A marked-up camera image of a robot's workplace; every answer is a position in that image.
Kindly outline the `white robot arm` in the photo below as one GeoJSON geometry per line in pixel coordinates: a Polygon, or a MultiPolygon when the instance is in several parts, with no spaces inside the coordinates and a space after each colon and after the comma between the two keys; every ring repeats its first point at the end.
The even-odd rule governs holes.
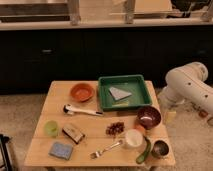
{"type": "Polygon", "coordinates": [[[171,108],[190,100],[211,117],[207,120],[213,127],[213,87],[205,83],[208,69],[201,62],[191,62],[167,72],[166,86],[158,94],[163,121],[171,117],[171,108]]]}

